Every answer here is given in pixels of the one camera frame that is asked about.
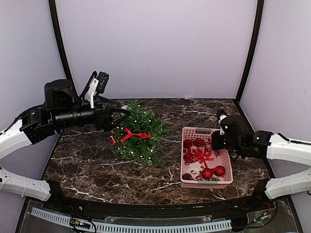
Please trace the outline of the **red gold drum ornament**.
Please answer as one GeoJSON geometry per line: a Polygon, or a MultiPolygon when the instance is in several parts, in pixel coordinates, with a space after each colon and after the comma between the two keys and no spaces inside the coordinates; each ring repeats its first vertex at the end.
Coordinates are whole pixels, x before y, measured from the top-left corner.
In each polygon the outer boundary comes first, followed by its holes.
{"type": "Polygon", "coordinates": [[[108,140],[111,143],[111,145],[118,144],[120,142],[115,136],[110,136],[108,140]]]}

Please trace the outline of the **red ribbon bow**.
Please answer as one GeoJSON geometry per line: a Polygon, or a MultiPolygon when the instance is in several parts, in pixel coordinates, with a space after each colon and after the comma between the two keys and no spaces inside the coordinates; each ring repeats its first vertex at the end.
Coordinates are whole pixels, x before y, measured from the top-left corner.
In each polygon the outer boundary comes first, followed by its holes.
{"type": "Polygon", "coordinates": [[[124,143],[126,140],[128,140],[132,137],[137,137],[140,139],[152,138],[151,134],[148,134],[148,133],[132,133],[128,128],[125,128],[124,132],[126,133],[126,135],[121,139],[122,143],[124,143]]]}

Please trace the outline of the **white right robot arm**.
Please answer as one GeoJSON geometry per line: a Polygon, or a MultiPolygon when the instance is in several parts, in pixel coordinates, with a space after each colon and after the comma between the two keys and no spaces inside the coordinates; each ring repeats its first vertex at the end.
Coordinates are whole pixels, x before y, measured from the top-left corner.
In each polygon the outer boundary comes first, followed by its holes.
{"type": "Polygon", "coordinates": [[[311,143],[270,131],[251,132],[240,115],[217,114],[219,130],[211,135],[214,150],[226,149],[241,158],[269,160],[281,168],[293,168],[275,178],[260,180],[248,199],[259,210],[267,200],[311,191],[311,143]]]}

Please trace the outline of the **pink plastic basket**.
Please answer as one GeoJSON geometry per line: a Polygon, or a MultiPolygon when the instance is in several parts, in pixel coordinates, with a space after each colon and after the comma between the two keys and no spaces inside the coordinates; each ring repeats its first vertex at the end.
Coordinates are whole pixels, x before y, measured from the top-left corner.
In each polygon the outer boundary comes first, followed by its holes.
{"type": "Polygon", "coordinates": [[[215,150],[212,134],[217,129],[182,129],[180,180],[183,188],[224,189],[233,183],[227,150],[215,150]]]}

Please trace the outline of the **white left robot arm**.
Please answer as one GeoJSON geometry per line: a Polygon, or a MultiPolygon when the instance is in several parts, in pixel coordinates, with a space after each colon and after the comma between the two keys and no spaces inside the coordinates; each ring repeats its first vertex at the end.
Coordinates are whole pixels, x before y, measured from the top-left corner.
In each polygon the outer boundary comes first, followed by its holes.
{"type": "MultiPolygon", "coordinates": [[[[45,84],[44,103],[25,110],[1,131],[0,159],[21,155],[23,149],[30,152],[30,146],[71,127],[93,125],[98,131],[112,131],[130,116],[130,111],[126,106],[100,96],[107,80],[105,77],[92,78],[81,96],[74,93],[70,80],[45,84]]],[[[4,167],[0,168],[0,190],[49,201],[59,212],[69,207],[58,182],[33,179],[4,167]]]]}

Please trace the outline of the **small green christmas tree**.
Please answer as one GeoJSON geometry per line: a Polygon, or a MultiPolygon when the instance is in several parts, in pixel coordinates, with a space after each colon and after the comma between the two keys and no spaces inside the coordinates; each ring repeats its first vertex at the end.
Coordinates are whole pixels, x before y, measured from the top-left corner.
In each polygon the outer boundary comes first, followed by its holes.
{"type": "Polygon", "coordinates": [[[112,136],[120,141],[115,144],[113,153],[126,160],[137,160],[144,166],[159,164],[161,158],[157,148],[168,134],[166,125],[156,117],[153,109],[143,107],[137,100],[130,100],[128,106],[131,115],[112,131],[112,136]],[[121,139],[126,135],[125,128],[132,133],[151,134],[152,138],[132,137],[122,143],[121,139]]]}

